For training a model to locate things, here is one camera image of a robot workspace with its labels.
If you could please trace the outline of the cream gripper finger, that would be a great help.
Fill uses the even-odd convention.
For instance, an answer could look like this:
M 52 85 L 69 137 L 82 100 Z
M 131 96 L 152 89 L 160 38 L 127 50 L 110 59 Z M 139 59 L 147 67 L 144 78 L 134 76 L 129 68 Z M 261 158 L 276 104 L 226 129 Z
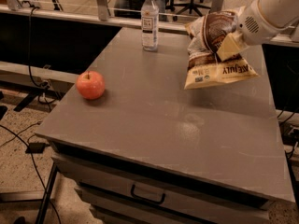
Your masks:
M 233 32 L 223 39 L 221 46 L 217 50 L 217 55 L 222 61 L 227 61 L 235 58 L 248 47 L 249 45 L 245 42 L 243 34 L 241 32 Z

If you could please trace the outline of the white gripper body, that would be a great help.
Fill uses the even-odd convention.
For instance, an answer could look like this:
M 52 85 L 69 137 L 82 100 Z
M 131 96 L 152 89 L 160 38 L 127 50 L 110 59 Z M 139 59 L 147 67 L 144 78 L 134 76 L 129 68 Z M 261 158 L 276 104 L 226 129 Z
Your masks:
M 262 44 L 280 32 L 280 8 L 276 0 L 254 0 L 238 18 L 238 32 L 248 46 Z

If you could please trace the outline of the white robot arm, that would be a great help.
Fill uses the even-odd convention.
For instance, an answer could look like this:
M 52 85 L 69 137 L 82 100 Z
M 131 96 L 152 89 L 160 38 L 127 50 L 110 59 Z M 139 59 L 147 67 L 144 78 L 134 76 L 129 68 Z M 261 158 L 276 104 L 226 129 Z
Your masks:
M 261 45 L 299 20 L 299 0 L 254 0 L 237 17 L 234 32 L 221 43 L 217 55 L 228 60 L 249 46 Z

